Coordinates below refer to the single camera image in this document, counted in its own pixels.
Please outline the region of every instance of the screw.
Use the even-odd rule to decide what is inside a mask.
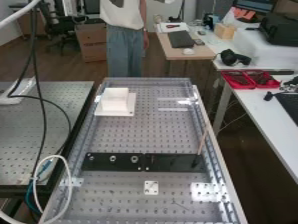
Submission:
[[[109,161],[110,161],[111,163],[114,163],[114,162],[115,162],[115,159],[117,159],[117,157],[115,157],[115,156],[110,156],[110,157],[109,157]]]
[[[137,156],[131,156],[130,161],[131,161],[131,163],[137,163],[138,162],[138,157]]]

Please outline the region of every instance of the white shirt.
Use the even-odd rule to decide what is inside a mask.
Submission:
[[[111,26],[139,30],[143,21],[139,11],[139,0],[123,0],[123,7],[118,8],[110,0],[101,0],[100,18]]]

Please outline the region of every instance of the black cable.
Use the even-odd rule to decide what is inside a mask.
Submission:
[[[185,0],[182,0],[178,18],[183,21]]]
[[[36,7],[33,8],[33,22],[34,22],[34,27],[37,27],[37,10]],[[40,106],[41,106],[41,113],[42,113],[42,120],[44,120],[44,131],[42,131],[42,138],[41,138],[41,144],[40,144],[40,150],[37,153],[37,158],[34,161],[34,166],[33,166],[33,170],[32,170],[32,174],[30,177],[33,177],[33,173],[40,161],[40,156],[42,153],[42,149],[44,149],[44,144],[45,144],[45,137],[46,137],[46,113],[45,113],[45,107],[44,107],[44,101],[42,101],[42,93],[41,93],[41,89],[40,89],[40,77],[38,77],[38,70],[37,70],[37,63],[36,63],[36,49],[34,49],[34,44],[33,44],[33,52],[32,52],[32,61],[33,61],[33,71],[34,71],[34,78],[36,78],[36,87],[37,87],[37,95],[40,98]]]
[[[36,96],[26,96],[26,95],[10,96],[10,98],[17,98],[17,97],[40,100],[40,98],[36,97]],[[54,153],[54,155],[57,155],[57,154],[60,154],[60,152],[61,152],[61,150],[62,150],[62,148],[64,148],[64,146],[66,144],[66,141],[69,139],[70,131],[72,131],[72,123],[70,123],[70,119],[69,119],[69,116],[68,116],[65,110],[56,103],[53,103],[52,101],[49,101],[46,99],[42,99],[42,101],[46,102],[46,103],[49,103],[49,104],[52,104],[54,107],[57,107],[57,109],[62,112],[62,114],[64,114],[64,116],[66,118],[66,121],[68,121],[68,137],[66,137],[66,139],[64,141],[62,146],[58,148],[57,152]]]
[[[38,154],[37,154],[34,166],[33,166],[33,169],[32,169],[30,177],[33,177],[33,173],[34,173],[36,166],[37,166],[37,163],[38,163],[38,160],[40,160],[40,156],[41,156],[41,153],[42,153],[44,144],[45,144],[45,137],[46,137],[46,113],[45,113],[44,102],[48,102],[49,104],[52,104],[53,106],[56,106],[58,108],[58,110],[62,112],[62,114],[64,114],[64,116],[66,118],[66,121],[68,121],[68,129],[69,129],[68,130],[68,137],[65,139],[64,144],[61,145],[61,147],[58,148],[58,150],[57,150],[57,152],[54,154],[60,154],[60,152],[61,152],[61,150],[62,150],[62,148],[64,148],[64,146],[66,144],[66,141],[69,139],[70,129],[72,129],[70,119],[68,117],[66,112],[52,101],[42,99],[42,93],[41,93],[41,88],[40,88],[40,80],[38,80],[37,63],[36,63],[36,48],[34,48],[36,47],[36,45],[34,45],[36,27],[37,27],[37,10],[36,10],[36,7],[34,7],[33,8],[33,11],[30,10],[30,49],[29,49],[29,56],[28,56],[28,59],[26,59],[26,62],[25,62],[25,66],[24,66],[22,71],[21,71],[21,75],[20,75],[17,81],[16,81],[16,85],[13,86],[12,90],[8,93],[8,98],[18,98],[18,97],[22,97],[22,98],[36,99],[36,100],[40,101],[40,105],[41,105],[42,120],[44,120],[44,131],[42,131],[42,139],[41,139],[41,144],[40,144],[40,150],[38,150]],[[20,86],[20,83],[21,83],[24,77],[25,77],[25,73],[26,73],[26,70],[28,70],[28,67],[29,67],[30,60],[32,59],[33,59],[33,72],[34,72],[34,77],[36,77],[36,86],[37,86],[37,94],[38,94],[38,97],[24,96],[24,95],[16,95],[16,96],[13,96],[12,94],[17,90],[17,88]]]

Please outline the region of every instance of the perforated metal table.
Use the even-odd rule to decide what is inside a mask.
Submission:
[[[5,90],[10,83],[0,83]],[[93,82],[44,82],[41,91],[44,99],[54,102],[68,113],[72,122],[72,137],[62,154],[76,138],[77,128],[86,112]],[[37,95],[36,87],[28,95]],[[45,103],[48,132],[41,159],[54,154],[68,136],[68,123],[61,111]],[[22,99],[18,105],[0,106],[0,196],[9,197],[25,192],[29,174],[33,169],[42,135],[42,117],[40,102]],[[46,190],[54,186],[61,169],[40,183]]]
[[[247,223],[211,127],[202,150],[203,172],[81,171],[90,152],[195,154],[207,123],[189,79],[106,79],[97,99],[106,87],[129,87],[137,93],[134,117],[96,117],[98,100],[90,106],[69,157],[74,193],[57,223]],[[143,194],[147,180],[158,181],[158,195]],[[41,222],[57,214],[65,197],[61,181]]]

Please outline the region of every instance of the keyboard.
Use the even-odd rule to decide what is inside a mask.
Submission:
[[[298,126],[298,94],[278,93],[275,97]]]
[[[194,40],[191,39],[187,31],[177,31],[167,33],[170,44],[173,48],[193,48]]]

